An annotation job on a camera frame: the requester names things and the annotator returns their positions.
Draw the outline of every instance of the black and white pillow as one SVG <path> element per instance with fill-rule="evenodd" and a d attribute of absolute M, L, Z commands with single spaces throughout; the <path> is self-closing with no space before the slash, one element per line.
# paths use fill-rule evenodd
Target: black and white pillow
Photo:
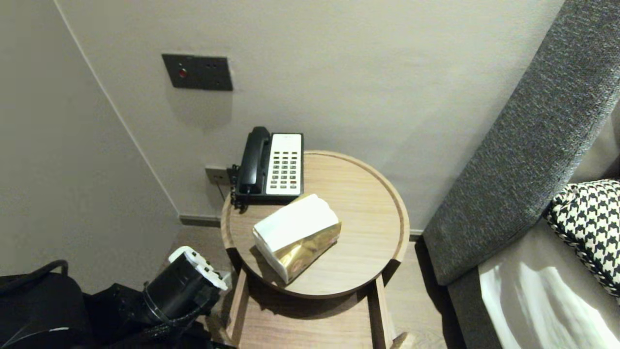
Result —
<path fill-rule="evenodd" d="M 620 182 L 568 184 L 547 211 L 547 222 L 620 304 Z"/>

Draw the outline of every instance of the wall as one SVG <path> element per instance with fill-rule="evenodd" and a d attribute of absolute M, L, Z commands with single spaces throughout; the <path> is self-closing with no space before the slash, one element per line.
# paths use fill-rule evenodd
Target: wall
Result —
<path fill-rule="evenodd" d="M 181 214 L 219 214 L 203 166 L 264 125 L 373 165 L 423 229 L 562 0 L 57 3 Z M 235 91 L 172 88 L 164 52 L 229 57 Z"/>
<path fill-rule="evenodd" d="M 141 289 L 177 213 L 52 1 L 0 1 L 0 275 L 52 260 Z"/>

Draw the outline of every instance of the round wooden side table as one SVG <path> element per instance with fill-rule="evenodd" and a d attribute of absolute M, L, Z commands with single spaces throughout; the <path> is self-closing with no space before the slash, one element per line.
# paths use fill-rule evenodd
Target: round wooden side table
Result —
<path fill-rule="evenodd" d="M 278 290 L 306 298 L 351 293 L 374 280 L 391 259 L 401 261 L 409 241 L 409 217 L 392 184 L 360 160 L 334 152 L 304 152 L 304 193 L 327 201 L 342 221 L 338 242 L 290 284 L 260 254 L 253 226 L 282 206 L 222 210 L 224 244 L 238 250 L 252 274 Z"/>

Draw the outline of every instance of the black telephone handset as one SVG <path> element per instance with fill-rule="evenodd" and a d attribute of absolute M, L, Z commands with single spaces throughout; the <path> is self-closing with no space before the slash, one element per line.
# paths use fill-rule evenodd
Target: black telephone handset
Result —
<path fill-rule="evenodd" d="M 241 166 L 232 168 L 235 208 L 288 203 L 303 193 L 303 134 L 269 134 L 265 127 L 254 127 Z"/>

